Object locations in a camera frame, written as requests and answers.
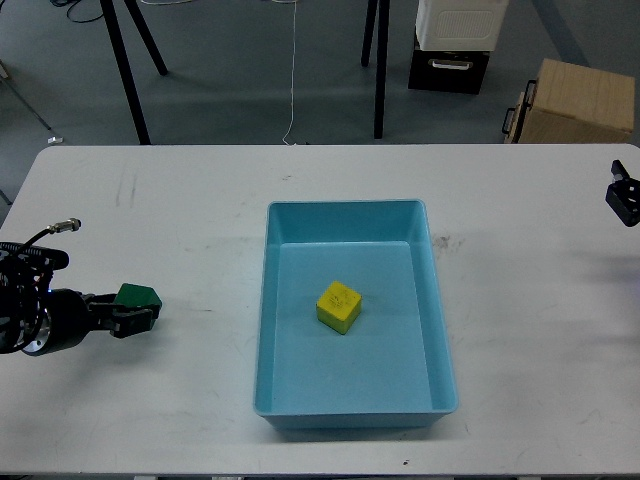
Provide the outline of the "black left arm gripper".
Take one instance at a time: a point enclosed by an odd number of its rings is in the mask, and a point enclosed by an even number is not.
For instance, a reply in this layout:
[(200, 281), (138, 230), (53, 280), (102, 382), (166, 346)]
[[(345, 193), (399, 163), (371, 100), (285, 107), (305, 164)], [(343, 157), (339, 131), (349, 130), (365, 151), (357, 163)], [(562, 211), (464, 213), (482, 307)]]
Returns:
[(83, 294), (70, 289), (51, 290), (46, 297), (44, 319), (35, 338), (22, 352), (42, 356), (79, 345), (89, 332), (100, 329), (92, 313), (107, 313), (102, 329), (117, 339), (151, 331), (159, 317), (159, 305), (115, 305), (116, 294)]

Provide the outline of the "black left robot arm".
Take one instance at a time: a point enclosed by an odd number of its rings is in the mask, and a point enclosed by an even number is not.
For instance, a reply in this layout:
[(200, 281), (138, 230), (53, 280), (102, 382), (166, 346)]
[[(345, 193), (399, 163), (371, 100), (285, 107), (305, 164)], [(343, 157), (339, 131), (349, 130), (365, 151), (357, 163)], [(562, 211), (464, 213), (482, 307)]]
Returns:
[(92, 331), (117, 339), (150, 331), (162, 308), (156, 291), (124, 283), (116, 293), (53, 289), (54, 273), (69, 255), (37, 242), (81, 228), (76, 218), (45, 227), (24, 243), (1, 244), (1, 352), (42, 356), (79, 345)]

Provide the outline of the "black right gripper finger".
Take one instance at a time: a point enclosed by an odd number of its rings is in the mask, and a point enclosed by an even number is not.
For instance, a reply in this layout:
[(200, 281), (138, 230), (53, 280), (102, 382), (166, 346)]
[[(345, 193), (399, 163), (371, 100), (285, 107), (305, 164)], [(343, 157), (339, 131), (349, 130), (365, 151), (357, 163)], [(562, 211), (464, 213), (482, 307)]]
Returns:
[(611, 165), (612, 183), (605, 201), (626, 227), (639, 224), (639, 181), (632, 178), (619, 159)]

